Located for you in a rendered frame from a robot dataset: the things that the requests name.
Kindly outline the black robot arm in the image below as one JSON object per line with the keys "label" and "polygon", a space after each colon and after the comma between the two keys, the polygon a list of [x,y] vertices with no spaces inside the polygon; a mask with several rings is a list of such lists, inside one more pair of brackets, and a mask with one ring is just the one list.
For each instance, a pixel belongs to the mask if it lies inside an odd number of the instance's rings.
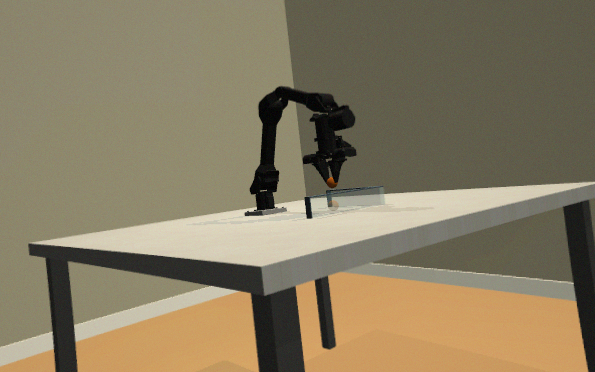
{"label": "black robot arm", "polygon": [[276,128],[288,101],[303,104],[313,112],[328,113],[313,114],[310,118],[310,122],[315,122],[316,135],[351,128],[355,123],[349,106],[339,107],[330,93],[306,93],[289,86],[278,86],[265,96],[259,102],[259,117],[263,123],[261,159],[250,187],[251,195],[256,195],[257,210],[254,211],[278,208],[273,196],[279,181],[279,170],[274,166]]}

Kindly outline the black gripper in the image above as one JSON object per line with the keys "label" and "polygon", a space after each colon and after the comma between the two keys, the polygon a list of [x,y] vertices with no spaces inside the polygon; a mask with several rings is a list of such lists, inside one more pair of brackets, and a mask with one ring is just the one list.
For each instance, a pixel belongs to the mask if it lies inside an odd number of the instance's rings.
{"label": "black gripper", "polygon": [[[335,136],[335,132],[317,134],[314,141],[318,143],[319,151],[316,151],[316,154],[304,155],[303,157],[303,164],[313,163],[312,165],[318,170],[326,184],[329,179],[328,167],[330,167],[334,182],[338,183],[341,166],[347,160],[345,157],[357,156],[354,147],[337,149],[336,139],[338,139],[338,135]],[[330,153],[332,154],[330,155]],[[325,159],[330,158],[332,160],[326,162]]]}

